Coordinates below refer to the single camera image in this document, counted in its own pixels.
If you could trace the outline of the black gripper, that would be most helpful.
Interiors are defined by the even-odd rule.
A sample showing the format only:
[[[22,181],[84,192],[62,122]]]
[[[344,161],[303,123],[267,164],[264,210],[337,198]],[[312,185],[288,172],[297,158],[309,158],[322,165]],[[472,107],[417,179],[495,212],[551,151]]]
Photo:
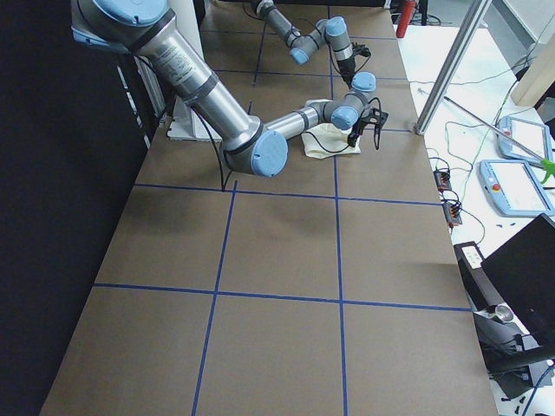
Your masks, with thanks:
[[[368,124],[372,124],[374,121],[374,109],[370,108],[361,114],[361,117],[353,126],[353,131],[348,135],[348,145],[355,146],[358,141],[358,134],[362,134],[364,129]]]
[[[356,61],[354,59],[344,59],[337,61],[336,64],[343,81],[350,85],[356,74]]]

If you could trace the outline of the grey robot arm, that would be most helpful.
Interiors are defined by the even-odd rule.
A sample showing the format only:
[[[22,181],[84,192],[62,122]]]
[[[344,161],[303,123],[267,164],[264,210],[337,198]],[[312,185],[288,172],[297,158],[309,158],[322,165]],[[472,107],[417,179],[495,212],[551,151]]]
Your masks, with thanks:
[[[273,177],[285,167],[288,139],[323,124],[348,132],[354,146],[364,128],[382,128],[387,114],[375,97],[375,76],[356,71],[356,57],[369,50],[349,39],[340,16],[323,19],[308,34],[290,22],[272,1],[251,4],[284,41],[297,64],[327,48],[349,91],[335,101],[310,102],[270,123],[249,115],[224,83],[181,35],[177,16],[166,1],[74,1],[72,30],[76,41],[92,48],[143,56],[177,95],[221,137],[220,160],[234,172]]]
[[[317,51],[327,48],[336,60],[339,75],[351,86],[356,74],[356,53],[341,16],[322,19],[309,34],[303,35],[273,1],[251,1],[251,9],[282,39],[298,65],[304,65]]]

